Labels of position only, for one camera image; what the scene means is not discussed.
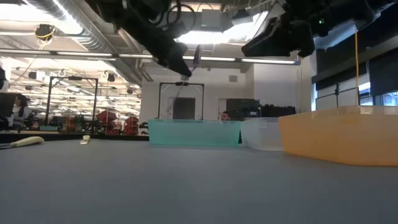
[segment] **desk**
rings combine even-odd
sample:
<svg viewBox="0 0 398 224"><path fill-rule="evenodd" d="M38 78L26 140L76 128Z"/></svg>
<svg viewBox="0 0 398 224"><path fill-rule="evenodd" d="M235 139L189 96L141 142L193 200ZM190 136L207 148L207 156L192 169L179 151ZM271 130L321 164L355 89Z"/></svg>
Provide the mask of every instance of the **desk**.
<svg viewBox="0 0 398 224"><path fill-rule="evenodd" d="M0 151L0 223L397 223L397 174L239 147L50 141Z"/></svg>

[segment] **vent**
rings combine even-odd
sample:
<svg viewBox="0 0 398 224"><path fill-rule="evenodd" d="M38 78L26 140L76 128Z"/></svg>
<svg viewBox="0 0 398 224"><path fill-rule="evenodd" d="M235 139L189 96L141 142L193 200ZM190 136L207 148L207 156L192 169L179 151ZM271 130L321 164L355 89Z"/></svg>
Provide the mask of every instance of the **vent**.
<svg viewBox="0 0 398 224"><path fill-rule="evenodd" d="M238 76L237 75L230 75L229 76L229 82L238 82Z"/></svg>

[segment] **translucent plastic bin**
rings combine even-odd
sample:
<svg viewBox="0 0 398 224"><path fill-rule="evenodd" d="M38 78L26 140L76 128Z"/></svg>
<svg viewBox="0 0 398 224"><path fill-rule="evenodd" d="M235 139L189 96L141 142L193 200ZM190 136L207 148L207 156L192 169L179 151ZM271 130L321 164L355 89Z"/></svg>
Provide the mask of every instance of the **translucent plastic bin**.
<svg viewBox="0 0 398 224"><path fill-rule="evenodd" d="M240 121L150 119L149 142L169 146L238 146Z"/></svg>
<svg viewBox="0 0 398 224"><path fill-rule="evenodd" d="M361 166L398 166L398 108L344 106L279 118L284 151Z"/></svg>
<svg viewBox="0 0 398 224"><path fill-rule="evenodd" d="M283 151L278 118L253 118L242 122L243 146L265 151Z"/></svg>

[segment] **person sitting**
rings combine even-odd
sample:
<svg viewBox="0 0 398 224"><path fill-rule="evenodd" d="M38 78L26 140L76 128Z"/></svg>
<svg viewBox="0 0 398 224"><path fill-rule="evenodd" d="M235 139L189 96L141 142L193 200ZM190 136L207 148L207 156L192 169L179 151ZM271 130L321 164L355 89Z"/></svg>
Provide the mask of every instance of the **person sitting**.
<svg viewBox="0 0 398 224"><path fill-rule="evenodd" d="M6 93L8 91L9 81L6 78L6 71L0 66L0 93Z"/></svg>
<svg viewBox="0 0 398 224"><path fill-rule="evenodd" d="M224 111L222 114L221 114L221 120L222 121L229 121L231 118L229 117L229 113L227 112L227 111Z"/></svg>
<svg viewBox="0 0 398 224"><path fill-rule="evenodd" d="M32 110L27 106L26 96L18 93L15 99L15 104L18 107L18 112L14 113L13 126L24 126L24 120L29 117Z"/></svg>

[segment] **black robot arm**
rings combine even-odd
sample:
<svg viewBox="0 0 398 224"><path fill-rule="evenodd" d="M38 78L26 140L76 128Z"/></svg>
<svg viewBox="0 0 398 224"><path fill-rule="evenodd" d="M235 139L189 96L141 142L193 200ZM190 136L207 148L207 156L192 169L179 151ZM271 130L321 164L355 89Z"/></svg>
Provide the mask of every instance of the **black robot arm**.
<svg viewBox="0 0 398 224"><path fill-rule="evenodd" d="M265 30L242 47L247 57L289 56L293 50L306 57L315 50L314 37L354 21L357 30L372 23L396 0L286 0L285 13L269 19Z"/></svg>

